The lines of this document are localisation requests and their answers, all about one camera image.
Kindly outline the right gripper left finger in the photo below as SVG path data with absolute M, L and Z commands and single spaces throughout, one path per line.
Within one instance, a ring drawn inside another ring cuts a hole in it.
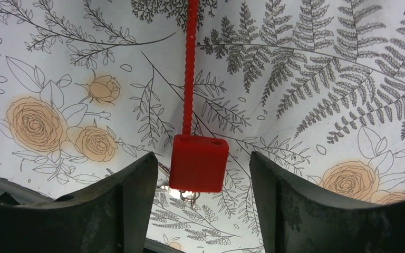
M 52 202 L 0 195 L 0 252 L 143 252 L 158 178 L 148 153 Z

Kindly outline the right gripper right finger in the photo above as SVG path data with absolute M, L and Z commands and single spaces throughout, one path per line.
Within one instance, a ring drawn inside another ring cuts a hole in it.
M 348 198 L 258 152 L 249 168 L 265 252 L 405 252 L 405 200 Z

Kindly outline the red cable lock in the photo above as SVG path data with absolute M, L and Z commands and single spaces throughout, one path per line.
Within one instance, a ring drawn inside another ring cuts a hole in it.
M 188 1 L 182 132 L 173 140 L 169 185 L 215 193 L 222 190 L 229 146 L 223 139 L 191 134 L 197 17 L 198 1 Z

